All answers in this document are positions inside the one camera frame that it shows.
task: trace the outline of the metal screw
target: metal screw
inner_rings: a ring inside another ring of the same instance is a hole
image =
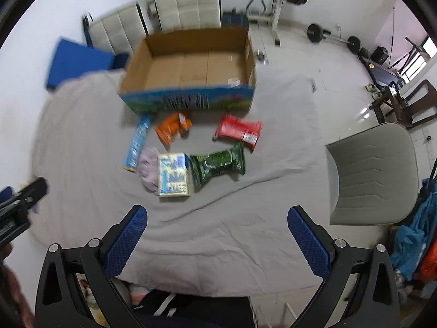
[[[96,246],[98,246],[100,244],[100,240],[98,240],[97,238],[91,239],[88,242],[88,246],[91,248],[95,248]]]
[[[59,245],[58,244],[52,244],[51,246],[49,246],[49,252],[54,253],[58,250]]]
[[[339,248],[344,248],[347,245],[347,243],[344,239],[336,239],[335,245],[337,245]]]
[[[381,253],[385,252],[385,246],[383,244],[376,244],[376,250],[380,251]]]

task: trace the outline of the black box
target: black box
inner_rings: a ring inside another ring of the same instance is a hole
[[[379,46],[375,49],[370,59],[379,65],[383,65],[388,58],[388,51],[384,47]]]

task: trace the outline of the blue gripper pad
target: blue gripper pad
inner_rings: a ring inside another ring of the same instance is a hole
[[[122,273],[146,226],[147,211],[144,207],[139,206],[137,212],[108,250],[104,267],[107,277],[118,276]]]
[[[295,208],[288,211],[288,229],[299,245],[312,272],[326,279],[331,270],[329,254]]]
[[[9,200],[14,195],[14,189],[10,186],[0,191],[0,204]]]

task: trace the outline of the gray chair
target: gray chair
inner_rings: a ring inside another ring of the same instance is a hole
[[[383,123],[326,147],[338,170],[337,184],[329,171],[331,193],[338,191],[331,224],[390,224],[411,212],[419,179],[414,145],[403,126]],[[329,157],[328,165],[332,169]]]

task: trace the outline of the pink cloth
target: pink cloth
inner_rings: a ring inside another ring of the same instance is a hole
[[[158,195],[158,155],[156,148],[144,147],[139,156],[137,171],[141,182],[150,191]]]

